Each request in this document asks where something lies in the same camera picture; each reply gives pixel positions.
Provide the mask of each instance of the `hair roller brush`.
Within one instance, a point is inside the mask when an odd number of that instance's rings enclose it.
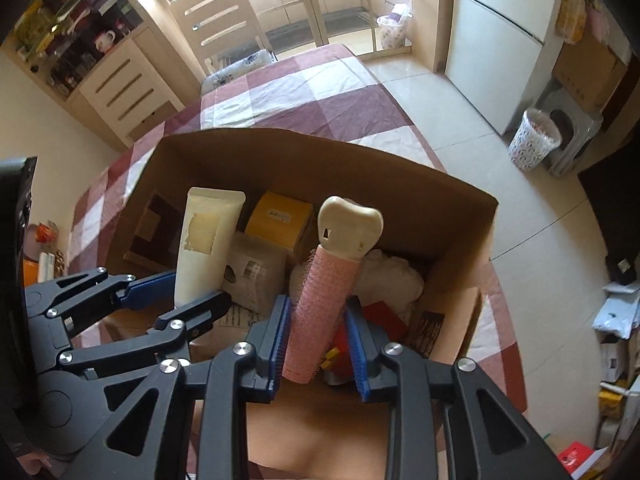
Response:
[[[339,196],[318,213],[320,244],[291,318],[282,375],[308,383],[334,338],[342,308],[355,285],[360,263],[382,234],[382,214]]]

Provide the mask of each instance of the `open cardboard box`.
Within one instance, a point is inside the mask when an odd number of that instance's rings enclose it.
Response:
[[[487,193],[389,153],[287,130],[166,137],[122,211],[107,257],[110,273],[148,275],[140,265],[146,260],[170,266],[172,229],[177,224],[179,236],[193,186],[244,191],[240,230],[267,190],[315,208],[339,195],[379,209],[385,227],[378,247],[429,264],[406,342],[449,364],[466,351],[497,208]],[[108,325],[135,335],[157,314],[117,312]],[[248,406],[250,460],[312,478],[384,478],[387,430],[386,406],[364,405],[354,389],[332,390],[320,380],[282,381],[275,402]]]

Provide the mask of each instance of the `chair backrest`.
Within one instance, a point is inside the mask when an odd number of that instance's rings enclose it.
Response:
[[[169,9],[205,72],[217,54],[249,41],[272,50],[249,0],[176,0]]]
[[[79,91],[114,133],[132,145],[129,133],[169,101],[184,105],[133,40],[109,52],[82,81]]]

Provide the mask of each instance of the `mug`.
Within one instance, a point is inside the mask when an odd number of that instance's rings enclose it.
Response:
[[[110,51],[111,47],[116,41],[116,33],[112,30],[107,30],[105,32],[100,33],[100,35],[95,38],[95,47],[98,52],[106,54]]]

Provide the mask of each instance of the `white tile floor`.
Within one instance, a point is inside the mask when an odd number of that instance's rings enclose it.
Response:
[[[592,445],[600,355],[591,321],[609,280],[604,241],[576,171],[560,179],[543,168],[519,171],[505,140],[455,86],[413,57],[365,64],[414,120],[447,172],[498,199],[492,259],[522,354],[530,421],[542,435]],[[616,143],[596,138],[579,168]]]

